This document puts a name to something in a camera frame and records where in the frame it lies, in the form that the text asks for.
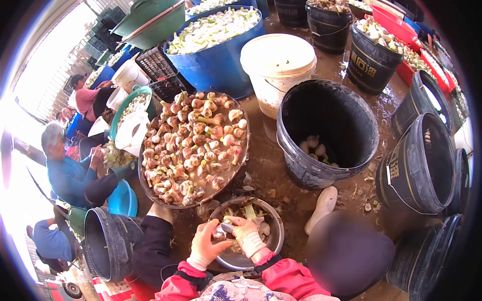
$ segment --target hand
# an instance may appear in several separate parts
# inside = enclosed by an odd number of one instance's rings
[[[191,255],[186,261],[199,271],[206,271],[208,265],[233,244],[230,240],[221,241],[214,245],[211,243],[211,233],[218,224],[218,219],[200,224],[192,239]]]
[[[97,171],[97,166],[103,162],[104,155],[100,149],[95,149],[91,157],[90,168]]]
[[[246,257],[251,259],[258,251],[266,247],[266,244],[259,237],[258,227],[254,222],[230,215],[226,215],[224,219],[237,226],[234,227],[233,235]]]
[[[101,149],[101,144],[99,144],[99,145],[96,146],[96,147],[92,147],[92,148],[91,148],[91,152],[90,152],[90,154],[89,154],[89,157],[90,157],[90,158],[93,157],[94,151],[95,151],[96,149],[99,149],[99,150],[100,150],[100,149]]]

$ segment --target white bucket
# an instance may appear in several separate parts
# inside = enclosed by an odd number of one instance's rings
[[[140,71],[139,66],[131,61],[125,61],[112,77],[112,82],[124,88],[130,94],[134,85],[146,86],[149,79]]]
[[[87,137],[103,133],[107,130],[110,130],[110,125],[107,124],[107,122],[104,120],[104,118],[102,118],[102,116],[99,116],[99,118],[97,118],[97,120],[92,125],[89,133],[87,134]]]
[[[117,131],[115,146],[138,157],[142,140],[147,133],[147,112],[129,114]]]
[[[118,86],[114,92],[110,95],[109,99],[107,99],[106,106],[109,109],[112,109],[114,112],[117,112],[119,107],[121,106],[122,102],[129,96],[129,94],[124,90],[123,87]]]
[[[283,96],[294,85],[311,78],[317,59],[306,40],[275,33],[247,42],[241,49],[240,61],[261,111],[276,119]]]
[[[472,137],[472,125],[470,124],[470,117],[468,117],[462,127],[454,135],[455,147],[464,148],[467,155],[470,155],[474,150],[474,140]]]

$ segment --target muddy water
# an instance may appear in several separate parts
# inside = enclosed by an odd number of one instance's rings
[[[288,28],[279,24],[278,16],[274,8],[271,8],[271,15],[265,20],[267,33],[288,33],[297,35],[311,42],[307,29]],[[369,202],[372,208],[375,200],[374,178],[376,164],[381,156],[388,152],[396,144],[393,131],[390,126],[390,116],[397,104],[403,99],[409,88],[402,79],[395,73],[387,87],[380,95],[369,95],[361,92],[346,76],[346,71],[339,65],[348,65],[349,53],[333,55],[315,49],[318,63],[312,76],[314,79],[329,79],[344,84],[358,93],[369,105],[378,121],[380,132],[380,143],[378,152],[369,167],[361,174],[353,178],[338,181],[334,186],[338,189],[338,200],[336,209],[345,209],[358,212],[365,216],[374,227],[388,235],[396,238],[401,232],[424,225],[427,220],[416,213],[411,212],[388,212],[384,208],[379,211],[372,209],[366,211],[364,206]],[[285,228],[284,245],[281,255],[284,258],[293,258],[298,262],[305,261],[304,249],[308,236],[305,234],[305,223],[310,218],[316,206],[316,200],[320,192],[309,192],[297,187],[286,174],[284,167],[283,151],[276,142],[276,121],[266,117],[259,109],[255,95],[241,100],[241,105],[246,110],[251,127],[251,146],[249,149],[249,160],[247,165],[240,172],[238,182],[244,178],[244,171],[248,172],[252,179],[254,191],[244,192],[242,185],[235,184],[219,197],[224,201],[232,196],[252,195],[257,196],[274,207],[282,209],[280,214]],[[143,195],[138,181],[130,181],[139,199],[139,216],[144,216],[151,202]],[[172,257],[178,260],[185,260],[189,256],[190,244],[196,227],[202,222],[196,210],[180,210],[175,213],[174,241]],[[210,268],[221,269],[213,263]],[[408,300],[408,294],[393,287],[385,281],[380,281],[366,293],[358,296],[355,300]]]

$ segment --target dirty water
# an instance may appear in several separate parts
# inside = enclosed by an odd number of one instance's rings
[[[311,42],[310,33],[307,29],[281,26],[274,8],[270,7],[270,9],[270,17],[265,20],[267,33],[293,34]],[[350,45],[351,41],[349,40],[347,43],[348,50]],[[361,92],[346,76],[346,70],[340,68],[340,62],[345,67],[348,65],[348,52],[334,55],[321,52],[315,48],[315,53],[318,62],[312,78],[333,80],[354,90],[373,111],[380,132],[378,151],[368,168],[350,179],[334,183],[334,186],[338,189],[335,210],[351,210],[362,214],[378,231],[388,235],[391,239],[395,239],[403,231],[424,225],[426,219],[415,213],[396,212],[394,214],[380,208],[380,206],[377,209],[377,206],[374,205],[374,201],[378,202],[375,183],[372,180],[375,177],[376,164],[381,156],[396,145],[390,125],[390,116],[408,92],[409,87],[395,73],[382,94],[370,95]],[[276,121],[266,117],[261,112],[256,96],[251,95],[240,102],[248,114],[252,129],[249,160],[238,174],[237,183],[226,190],[218,199],[219,201],[225,201],[233,196],[251,195],[280,208],[282,210],[280,216],[285,229],[281,255],[284,258],[292,258],[297,262],[304,262],[304,249],[308,239],[304,226],[315,209],[320,192],[303,190],[289,179],[284,167],[283,151],[276,142]],[[246,192],[242,190],[241,182],[245,171],[253,179],[254,191]],[[129,183],[138,196],[138,215],[144,216],[152,203],[142,192],[138,180],[131,180]],[[372,209],[370,211],[365,210],[366,203],[371,204]],[[197,215],[195,209],[175,212],[172,258],[185,260],[189,256],[190,244],[196,227],[202,222],[203,220]],[[213,262],[210,268],[226,271],[216,262]],[[408,300],[408,294],[382,280],[354,300],[406,301]]]

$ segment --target hat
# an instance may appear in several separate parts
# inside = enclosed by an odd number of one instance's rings
[[[82,74],[75,74],[75,75],[72,75],[72,77],[70,77],[70,85],[75,88],[75,86],[77,85],[77,83],[79,82],[79,80],[83,79],[84,78],[84,75]]]

